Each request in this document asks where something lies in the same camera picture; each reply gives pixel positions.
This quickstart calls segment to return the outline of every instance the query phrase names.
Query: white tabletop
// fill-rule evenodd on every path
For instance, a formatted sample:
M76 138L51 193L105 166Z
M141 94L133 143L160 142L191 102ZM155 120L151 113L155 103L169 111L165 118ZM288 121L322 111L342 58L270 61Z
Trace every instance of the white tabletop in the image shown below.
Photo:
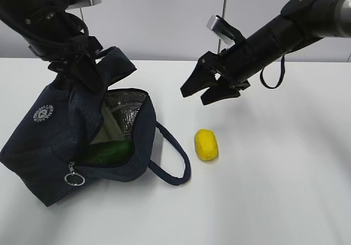
M150 93L158 120L189 155L191 182L170 186L148 171L131 183L101 180L46 208L0 165L0 244L351 244L350 64L288 63L278 90L255 76L241 98L206 107L201 93L183 99L179 91L195 62L135 64L113 88ZM0 59L0 146L54 78L46 65ZM266 69L268 82L279 70ZM214 162L195 155L201 128L217 136ZM182 159L159 134L152 158L182 175Z

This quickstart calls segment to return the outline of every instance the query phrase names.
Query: black robotic arm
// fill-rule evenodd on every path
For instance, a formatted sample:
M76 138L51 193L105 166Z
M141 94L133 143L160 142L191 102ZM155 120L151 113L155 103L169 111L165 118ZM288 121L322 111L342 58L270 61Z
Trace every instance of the black robotic arm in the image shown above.
M182 86L183 97L209 88L201 97L204 105L239 97L250 86L251 76L287 53L325 37L350 38L351 0L290 0L280 15L247 39L219 16L212 17L207 26L224 42L235 45L219 54L207 52Z

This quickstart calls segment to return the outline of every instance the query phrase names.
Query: white circular logo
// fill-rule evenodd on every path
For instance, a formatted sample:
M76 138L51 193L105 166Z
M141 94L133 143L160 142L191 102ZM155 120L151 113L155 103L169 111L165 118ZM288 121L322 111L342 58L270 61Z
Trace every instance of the white circular logo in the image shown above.
M54 112L54 107L52 105L44 105L35 112L33 119L35 122L40 123L49 119Z

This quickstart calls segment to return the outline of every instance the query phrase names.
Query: lemon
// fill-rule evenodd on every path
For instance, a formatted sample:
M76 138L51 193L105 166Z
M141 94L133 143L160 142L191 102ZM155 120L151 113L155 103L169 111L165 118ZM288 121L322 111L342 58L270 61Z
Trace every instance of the lemon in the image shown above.
M214 160L218 157L218 144L214 132L206 129L198 131L195 135L195 151L203 161Z

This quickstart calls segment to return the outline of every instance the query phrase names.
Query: bag strap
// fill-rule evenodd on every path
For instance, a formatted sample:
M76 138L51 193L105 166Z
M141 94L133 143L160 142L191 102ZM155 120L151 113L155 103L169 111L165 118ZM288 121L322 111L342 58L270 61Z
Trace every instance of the bag strap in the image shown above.
M164 171L161 167L159 167L154 161L150 161L149 163L149 168L162 180L165 182L173 185L173 186L179 186L182 184L185 184L186 182L189 181L191 177L191 167L190 167L190 161L188 158L188 155L184 152L183 148L180 146L179 142L173 137L170 132L163 127L160 123L156 123L156 127L158 130L161 132L161 134L167 139L168 142L171 143L171 145L174 146L174 148L180 153L182 158L184 159L185 163L185 170L184 170L184 175L182 178L176 178L175 176L171 176L168 174L166 171Z

